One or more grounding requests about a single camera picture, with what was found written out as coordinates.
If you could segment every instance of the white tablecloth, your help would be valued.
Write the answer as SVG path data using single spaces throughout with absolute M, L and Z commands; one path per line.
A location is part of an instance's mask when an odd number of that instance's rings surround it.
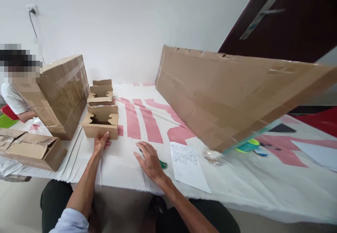
M 337 224 L 337 173 L 313 163 L 290 142 L 297 140 L 337 148 L 335 137 L 284 116 L 282 122 L 297 132 L 268 132 L 260 136 L 261 142 L 272 145 L 269 156 L 231 151 L 225 156 L 225 164 L 213 166 L 202 156 L 206 146 L 185 127 L 152 84 L 114 85 L 113 92 L 119 107 L 119 137 L 104 152 L 96 184 L 162 193 L 143 174 L 134 158 L 133 151 L 138 151 L 135 143 L 143 140 L 151 143 L 159 158 L 168 163 L 165 173 L 187 197 L 218 200 L 226 207 L 282 222 Z M 44 126 L 35 130 L 30 123 L 16 123 L 13 128 L 50 135 Z M 174 179 L 170 141 L 186 143 L 197 150 L 212 194 Z M 63 141 L 63 145 L 68 153 L 57 172 L 1 158 L 0 174 L 78 182 L 92 154 L 93 139 L 87 138 L 82 127 L 78 127 L 73 140 Z

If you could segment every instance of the dark red door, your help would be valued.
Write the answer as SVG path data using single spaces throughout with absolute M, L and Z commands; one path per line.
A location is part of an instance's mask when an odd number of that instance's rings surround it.
M 337 45 L 337 0 L 251 0 L 219 52 L 316 62 Z

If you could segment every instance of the cardboard box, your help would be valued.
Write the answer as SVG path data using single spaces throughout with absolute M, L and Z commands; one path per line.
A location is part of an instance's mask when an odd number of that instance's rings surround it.
M 81 124 L 85 135 L 95 138 L 110 131 L 110 139 L 118 139 L 118 106 L 88 107 Z
M 61 140 L 56 137 L 4 128 L 0 129 L 0 137 L 10 138 L 6 143 L 6 154 L 26 166 L 56 172 L 67 154 L 67 149 L 62 147 Z
M 43 66 L 38 83 L 15 86 L 53 136 L 72 139 L 89 95 L 82 55 Z
M 25 133 L 26 131 L 0 128 L 0 156 L 5 158 L 12 158 L 10 155 L 6 153 L 7 149 L 15 139 L 17 139 L 18 137 L 20 137 Z
M 89 106 L 113 105 L 111 79 L 93 80 L 93 86 L 90 87 L 87 102 Z
M 223 152 L 337 82 L 337 67 L 164 46 L 156 88 Z

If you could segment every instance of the sleeve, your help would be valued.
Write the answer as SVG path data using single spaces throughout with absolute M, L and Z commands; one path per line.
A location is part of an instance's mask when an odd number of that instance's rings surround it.
M 5 89 L 2 96 L 14 114 L 21 114 L 32 110 L 25 99 L 12 85 Z
M 88 228 L 88 220 L 83 214 L 72 208 L 66 208 L 55 228 L 49 233 L 87 233 Z

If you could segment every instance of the person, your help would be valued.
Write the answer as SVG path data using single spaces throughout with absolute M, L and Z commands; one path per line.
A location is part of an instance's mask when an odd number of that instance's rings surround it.
M 13 78 L 24 79 L 24 77 L 29 76 L 28 72 L 36 72 L 41 67 L 41 62 L 34 60 L 29 55 L 29 51 L 17 50 L 16 45 L 8 46 L 11 49 L 0 50 L 0 64 L 4 67 L 5 77 L 10 78 L 10 80 Z M 21 121 L 26 122 L 37 117 L 14 84 L 3 83 L 1 95 Z
M 74 191 L 63 181 L 51 180 L 46 185 L 40 203 L 43 233 L 88 232 L 98 164 L 104 148 L 111 144 L 108 136 L 109 132 L 95 138 L 93 154 Z M 147 227 L 144 232 L 240 232 L 235 219 L 221 203 L 185 198 L 162 170 L 152 145 L 138 142 L 137 146 L 144 154 L 143 159 L 134 152 L 140 167 L 174 205 L 167 209 L 164 200 L 154 196 L 148 211 L 152 208 L 157 217 L 152 226 L 144 220 L 143 227 Z
M 37 117 L 12 83 L 3 83 L 1 85 L 1 95 L 14 114 L 16 114 L 21 121 L 26 122 L 34 117 Z

